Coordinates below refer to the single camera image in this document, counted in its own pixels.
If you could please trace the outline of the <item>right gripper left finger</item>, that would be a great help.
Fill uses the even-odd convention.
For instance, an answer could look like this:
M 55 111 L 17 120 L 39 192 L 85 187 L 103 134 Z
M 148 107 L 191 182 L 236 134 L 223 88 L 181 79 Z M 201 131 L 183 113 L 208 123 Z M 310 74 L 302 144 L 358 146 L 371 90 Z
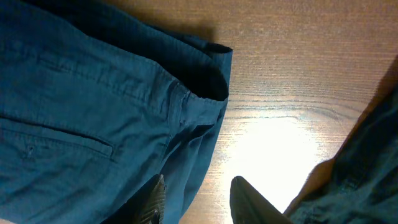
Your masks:
M 164 176 L 157 174 L 102 224 L 161 224 L 165 202 Z

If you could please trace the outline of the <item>navy blue shorts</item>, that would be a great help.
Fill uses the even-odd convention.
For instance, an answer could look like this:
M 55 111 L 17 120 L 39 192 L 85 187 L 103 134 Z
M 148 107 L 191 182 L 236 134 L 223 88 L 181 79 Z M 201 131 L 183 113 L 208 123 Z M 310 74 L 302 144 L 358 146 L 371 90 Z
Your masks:
M 1 1 L 1 218 L 101 223 L 165 181 L 178 223 L 210 166 L 233 51 L 102 1 Z

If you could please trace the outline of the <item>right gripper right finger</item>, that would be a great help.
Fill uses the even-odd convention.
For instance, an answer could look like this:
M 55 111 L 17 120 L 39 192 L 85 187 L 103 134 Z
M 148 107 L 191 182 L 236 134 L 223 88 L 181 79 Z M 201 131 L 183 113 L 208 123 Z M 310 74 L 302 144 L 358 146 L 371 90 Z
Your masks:
M 234 224 L 292 224 L 241 176 L 231 181 L 229 205 Z

